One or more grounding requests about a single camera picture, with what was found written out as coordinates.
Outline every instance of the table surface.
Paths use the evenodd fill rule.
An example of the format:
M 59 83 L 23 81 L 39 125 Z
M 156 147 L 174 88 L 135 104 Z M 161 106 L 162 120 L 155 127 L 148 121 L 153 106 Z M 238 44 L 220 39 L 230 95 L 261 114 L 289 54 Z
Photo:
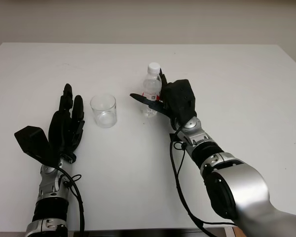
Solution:
M 149 62 L 168 81 L 189 79 L 203 128 L 227 152 L 255 167 L 271 202 L 296 214 L 296 63 L 275 45 L 127 45 L 4 43 L 0 46 L 0 231 L 24 231 L 38 194 L 40 164 L 14 132 L 45 133 L 66 83 L 84 99 L 85 126 L 73 175 L 86 230 L 195 227 L 176 190 L 169 158 L 169 120 L 144 118 L 129 94 L 140 92 Z M 89 101 L 111 93 L 117 124 L 98 127 Z M 182 152 L 175 151 L 176 164 Z M 187 156 L 180 173 L 192 212 L 221 221 Z M 70 230 L 78 230 L 71 197 Z

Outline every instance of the clear drinking glass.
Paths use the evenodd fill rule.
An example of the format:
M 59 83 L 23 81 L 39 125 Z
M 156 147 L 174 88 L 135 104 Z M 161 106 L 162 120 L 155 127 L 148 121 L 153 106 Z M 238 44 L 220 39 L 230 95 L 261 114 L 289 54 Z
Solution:
M 95 95 L 90 101 L 95 122 L 99 127 L 112 127 L 117 122 L 116 99 L 110 94 Z

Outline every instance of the silver joint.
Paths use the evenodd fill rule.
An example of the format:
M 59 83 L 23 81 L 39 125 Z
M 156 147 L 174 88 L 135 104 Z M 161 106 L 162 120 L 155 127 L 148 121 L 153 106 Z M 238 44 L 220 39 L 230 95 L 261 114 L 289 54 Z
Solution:
M 67 227 L 67 224 L 64 220 L 57 218 L 36 220 L 28 225 L 24 237 L 29 237 L 39 232 L 56 231 L 58 226 Z
M 72 166 L 70 163 L 60 158 L 59 167 L 71 173 Z M 68 188 L 64 185 L 64 182 L 68 182 L 67 177 L 62 172 L 55 168 L 42 165 L 40 168 L 40 175 L 42 177 L 39 185 L 37 201 L 43 198 L 64 198 L 68 199 Z
M 178 137 L 183 142 L 187 142 L 190 146 L 197 146 L 203 142 L 214 141 L 202 129 L 201 121 L 197 117 L 193 117 L 183 126 L 182 130 L 178 133 Z
M 230 160 L 239 160 L 235 158 L 232 154 L 227 153 L 227 152 L 221 152 L 221 153 L 216 153 L 210 157 L 208 157 L 201 165 L 200 171 L 201 175 L 203 174 L 204 167 L 207 167 L 208 165 L 215 169 L 215 166 L 221 163 L 225 163 Z

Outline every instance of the plastic bottle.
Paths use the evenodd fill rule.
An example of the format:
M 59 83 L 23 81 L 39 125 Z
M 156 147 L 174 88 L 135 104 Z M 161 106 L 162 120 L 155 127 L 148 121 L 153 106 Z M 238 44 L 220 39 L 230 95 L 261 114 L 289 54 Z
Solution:
M 159 100 L 161 92 L 160 65 L 158 63 L 149 63 L 147 75 L 143 82 L 143 96 L 151 101 Z M 145 117 L 150 118 L 157 114 L 148 105 L 142 104 L 141 111 Z

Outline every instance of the wire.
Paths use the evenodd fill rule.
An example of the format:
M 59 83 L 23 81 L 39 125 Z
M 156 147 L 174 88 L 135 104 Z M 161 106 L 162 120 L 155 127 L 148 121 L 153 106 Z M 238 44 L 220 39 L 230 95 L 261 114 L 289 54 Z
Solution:
M 185 149 L 184 149 L 185 144 L 186 144 L 186 143 L 184 143 L 184 142 L 175 142 L 175 143 L 173 144 L 174 149 L 176 149 L 176 150 L 178 150 L 178 151 L 183 151 L 183 156 L 182 156 L 182 159 L 181 159 L 181 164 L 180 164 L 180 166 L 179 166 L 179 169 L 178 169 L 178 173 L 177 173 L 177 175 L 179 175 L 179 172 L 180 172 L 181 167 L 182 167 L 182 164 L 183 164 L 183 160 L 184 160 L 184 156 L 185 156 Z
M 76 181 L 79 180 L 81 178 L 80 174 L 77 174 L 73 177 L 71 177 L 65 170 L 63 170 L 62 168 L 58 167 L 58 166 L 51 166 L 52 168 L 57 169 L 58 171 L 62 172 L 68 179 L 69 182 L 72 184 L 72 186 L 74 187 L 74 190 L 76 192 L 76 194 L 74 194 L 74 196 L 77 198 L 78 201 L 78 205 L 79 205 L 79 219 L 80 219 L 80 230 L 79 230 L 79 237 L 83 237 L 84 235 L 84 214 L 83 214 L 83 202 L 82 202 L 82 198 L 81 198 L 81 194 L 79 192 L 79 189 L 76 185 Z M 76 176 L 80 176 L 78 179 L 73 180 L 74 177 Z
M 208 230 L 206 230 L 204 228 L 204 224 L 209 224 L 209 225 L 220 225 L 220 224 L 226 224 L 226 225 L 235 225 L 234 223 L 228 223 L 228 222 L 216 222 L 216 223 L 211 223 L 211 222 L 204 222 L 200 219 L 198 219 L 196 216 L 193 215 L 193 213 L 191 212 L 191 210 L 189 209 L 188 205 L 187 205 L 187 202 L 184 198 L 184 195 L 183 195 L 183 192 L 182 192 L 182 189 L 181 189 L 181 186 L 180 186 L 180 181 L 179 181 L 179 171 L 181 169 L 181 166 L 182 166 L 182 163 L 183 163 L 183 159 L 184 159 L 184 156 L 182 158 L 182 161 L 181 161 L 181 165 L 179 167 L 179 171 L 177 172 L 176 170 L 176 166 L 175 166 L 175 163 L 174 163 L 174 159 L 173 159 L 173 142 L 174 142 L 174 139 L 176 138 L 176 136 L 178 135 L 178 133 L 182 130 L 182 126 L 179 127 L 179 129 L 175 132 L 174 136 L 172 137 L 171 139 L 171 142 L 170 142 L 170 160 L 171 160 L 171 165 L 172 165 L 172 169 L 173 169 L 173 172 L 174 172 L 174 177 L 175 177 L 175 180 L 176 180 L 176 186 L 177 186 L 177 190 L 178 190 L 178 194 L 179 194 L 179 197 L 180 197 L 180 200 L 182 202 L 182 205 L 184 206 L 184 208 L 186 209 L 188 215 L 190 216 L 190 218 L 192 219 L 192 221 L 195 223 L 195 225 L 201 230 L 203 231 L 205 234 L 207 234 L 209 237 L 216 237 L 214 234 L 212 234 L 211 232 L 209 232 Z
M 73 181 L 77 182 L 79 179 L 81 179 L 81 177 L 82 177 L 81 174 L 76 174 L 76 175 L 74 175 L 74 176 L 72 177 L 72 179 L 73 179 Z M 76 194 L 74 193 L 74 191 L 73 191 L 73 186 L 72 186 L 71 184 L 69 184 L 68 187 L 69 187 L 71 193 L 75 196 L 75 198 L 78 198 L 77 195 L 76 195 Z

